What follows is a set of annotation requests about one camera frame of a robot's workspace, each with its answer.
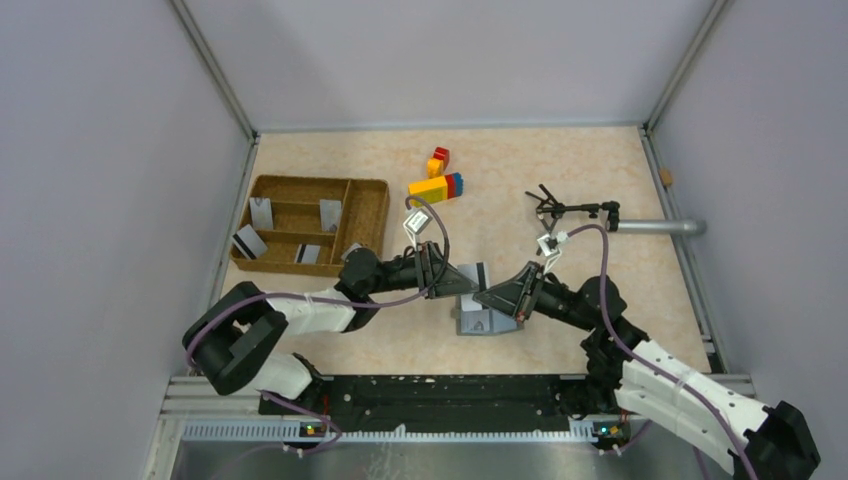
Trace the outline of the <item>grey card holder wallet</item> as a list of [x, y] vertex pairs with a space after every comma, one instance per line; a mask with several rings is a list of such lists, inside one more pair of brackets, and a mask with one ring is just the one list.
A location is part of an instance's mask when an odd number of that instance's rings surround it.
[[452, 316], [458, 336], [489, 337], [523, 329], [512, 317], [479, 304], [472, 295], [458, 297]]

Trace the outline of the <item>striped card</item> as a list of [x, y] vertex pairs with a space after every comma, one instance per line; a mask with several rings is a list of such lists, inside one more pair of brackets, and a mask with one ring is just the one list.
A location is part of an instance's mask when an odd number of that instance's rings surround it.
[[474, 299], [474, 295], [488, 286], [488, 266], [485, 262], [468, 263], [458, 266], [461, 274], [472, 282], [470, 293], [459, 297], [459, 310], [461, 313], [483, 311], [485, 307]]

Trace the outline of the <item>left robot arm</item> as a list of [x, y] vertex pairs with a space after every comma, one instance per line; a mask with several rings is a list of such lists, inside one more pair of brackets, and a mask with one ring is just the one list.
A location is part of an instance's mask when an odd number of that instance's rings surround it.
[[349, 253], [338, 282], [310, 294], [265, 293], [238, 283], [184, 334], [188, 363], [217, 394], [245, 389], [282, 396], [297, 413], [319, 404], [319, 374], [302, 356], [278, 351], [278, 343], [311, 333], [350, 333], [364, 328], [387, 303], [376, 293], [411, 291], [410, 301], [472, 294], [478, 283], [451, 265], [439, 246], [425, 242], [392, 260], [370, 249]]

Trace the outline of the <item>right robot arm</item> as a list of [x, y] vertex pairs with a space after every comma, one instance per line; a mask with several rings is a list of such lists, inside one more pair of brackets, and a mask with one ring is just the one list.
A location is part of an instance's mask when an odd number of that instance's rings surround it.
[[608, 278], [572, 291], [539, 264], [475, 294], [519, 323], [534, 313], [588, 331], [586, 397], [600, 412], [617, 407], [675, 434], [736, 479], [809, 479], [821, 456], [802, 412], [749, 398], [686, 365], [623, 315]]

